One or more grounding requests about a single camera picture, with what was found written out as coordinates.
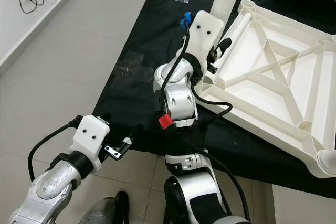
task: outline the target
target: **robotic arm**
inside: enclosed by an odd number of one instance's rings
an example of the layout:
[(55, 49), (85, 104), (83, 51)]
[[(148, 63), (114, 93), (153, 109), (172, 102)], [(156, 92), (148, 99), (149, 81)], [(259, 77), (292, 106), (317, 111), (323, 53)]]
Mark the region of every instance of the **robotic arm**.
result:
[(165, 162), (173, 175), (164, 187), (166, 223), (249, 223), (232, 215), (219, 188), (209, 154), (203, 147), (205, 129), (200, 127), (194, 96), (195, 88), (202, 88), (205, 72), (217, 71), (212, 64), (231, 45), (231, 40), (226, 38), (219, 43), (225, 24), (215, 16), (199, 11), (188, 29), (188, 15), (182, 49), (171, 62), (156, 69), (153, 83), (160, 105), (157, 109), (164, 114), (164, 108), (166, 113), (159, 122), (167, 131)]
[(82, 179), (97, 172), (107, 155), (119, 160), (128, 150), (133, 134), (124, 139), (120, 148), (111, 148), (104, 144), (109, 131), (108, 123), (102, 118), (84, 116), (73, 137), (71, 153), (58, 155), (51, 168), (32, 181), (27, 198), (11, 215), (8, 224), (55, 223)]

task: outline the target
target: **white wall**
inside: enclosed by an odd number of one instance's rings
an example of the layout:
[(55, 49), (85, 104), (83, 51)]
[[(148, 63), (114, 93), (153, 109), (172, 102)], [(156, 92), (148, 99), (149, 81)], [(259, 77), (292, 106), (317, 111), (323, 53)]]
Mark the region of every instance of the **white wall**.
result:
[(19, 0), (0, 0), (0, 66), (60, 1), (45, 2), (34, 12), (24, 14)]

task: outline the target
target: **floor tile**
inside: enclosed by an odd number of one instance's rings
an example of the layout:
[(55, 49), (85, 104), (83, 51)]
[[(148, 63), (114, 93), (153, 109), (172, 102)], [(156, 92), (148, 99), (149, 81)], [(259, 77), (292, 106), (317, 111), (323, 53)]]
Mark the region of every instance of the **floor tile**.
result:
[(105, 196), (115, 196), (121, 190), (129, 196), (130, 223), (143, 223), (150, 190), (93, 175), (73, 192), (71, 202), (57, 219), (58, 223), (78, 223), (93, 204)]
[[(87, 105), (92, 89), (30, 74), (0, 100), (0, 148), (28, 156), (45, 136), (63, 126)], [(63, 150), (71, 129), (43, 145), (35, 159), (49, 162)]]
[(253, 215), (267, 218), (266, 188), (264, 182), (252, 180)]
[(152, 189), (164, 192), (164, 183), (170, 176), (171, 173), (165, 166), (164, 156), (159, 156), (156, 163)]
[(266, 218), (253, 217), (252, 224), (269, 224)]
[(126, 39), (144, 2), (145, 0), (70, 0), (54, 21)]
[[(34, 161), (35, 175), (41, 174), (48, 164)], [(0, 152), (0, 223), (7, 223), (13, 211), (27, 196), (30, 179), (27, 158)]]
[(45, 29), (49, 30), (49, 42), (34, 65), (34, 73), (89, 87), (100, 83), (105, 71), (112, 71), (113, 67), (107, 70), (106, 65), (112, 58), (117, 60), (124, 42), (118, 36), (75, 28), (57, 31), (48, 25)]
[[(110, 76), (110, 74), (108, 74), (107, 77), (106, 76), (107, 76), (107, 74), (105, 75), (105, 79), (107, 81), (107, 79)], [(99, 97), (101, 95), (101, 92), (102, 92), (102, 90), (103, 90), (103, 88), (105, 86), (105, 83), (106, 82), (104, 82), (104, 84), (101, 84), (101, 85), (99, 85), (99, 84), (96, 85), (96, 87), (94, 88), (94, 90), (93, 90), (93, 92), (91, 94), (91, 97), (90, 97), (89, 101), (86, 104), (85, 110), (83, 112), (84, 114), (91, 115), (93, 113), (94, 108), (96, 107), (96, 104), (97, 104), (97, 102), (99, 100)]]
[(163, 223), (165, 206), (166, 206), (166, 200), (164, 197), (164, 193), (160, 191), (151, 190), (144, 223), (146, 224)]
[[(239, 193), (235, 185), (233, 184), (229, 176), (225, 172), (221, 172), (218, 170), (215, 170), (215, 175), (219, 183), (219, 186), (221, 187), (233, 214), (244, 216), (243, 206), (241, 204), (242, 201), (240, 199)], [(244, 194), (247, 200), (249, 213), (250, 213), (250, 216), (252, 216), (253, 215), (253, 195), (252, 195), (251, 180), (238, 177), (238, 176), (236, 176), (236, 178), (244, 191)]]
[(15, 89), (22, 78), (33, 73), (35, 64), (49, 51), (50, 38), (48, 30), (43, 30), (18, 57), (14, 64), (0, 78), (0, 101), (7, 96), (10, 90)]
[(275, 206), (272, 184), (265, 183), (266, 193), (266, 216), (268, 224), (275, 224)]
[(119, 161), (108, 158), (97, 175), (150, 189), (155, 165), (156, 155), (129, 150)]

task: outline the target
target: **white plastic frame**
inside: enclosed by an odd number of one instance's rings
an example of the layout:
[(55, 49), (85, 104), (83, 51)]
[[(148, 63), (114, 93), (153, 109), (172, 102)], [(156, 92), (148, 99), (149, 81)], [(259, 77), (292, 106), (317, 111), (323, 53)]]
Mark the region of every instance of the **white plastic frame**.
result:
[[(333, 177), (318, 161), (334, 151), (336, 44), (332, 36), (242, 0), (224, 38), (233, 41), (207, 72), (200, 95), (228, 101), (225, 118), (302, 160), (317, 177)], [(224, 106), (203, 106), (218, 113)]]

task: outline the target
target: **black tablecloth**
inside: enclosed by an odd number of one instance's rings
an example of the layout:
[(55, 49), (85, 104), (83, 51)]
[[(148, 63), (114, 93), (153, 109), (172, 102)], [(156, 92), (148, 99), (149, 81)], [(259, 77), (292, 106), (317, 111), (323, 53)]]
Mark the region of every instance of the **black tablecloth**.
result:
[[(336, 34), (336, 4), (332, 0), (253, 0), (257, 5), (309, 26)], [(94, 114), (110, 112), (109, 139), (117, 146), (136, 124), (145, 131), (132, 145), (139, 151), (165, 154), (162, 132), (154, 120), (155, 69), (167, 63), (181, 47), (184, 30), (179, 22), (186, 11), (210, 11), (213, 0), (146, 0)], [(228, 25), (237, 16), (237, 0)], [(200, 118), (212, 113), (198, 107)], [(235, 175), (336, 198), (336, 178), (318, 179), (304, 163), (241, 127), (224, 119), (213, 123), (206, 147)]]

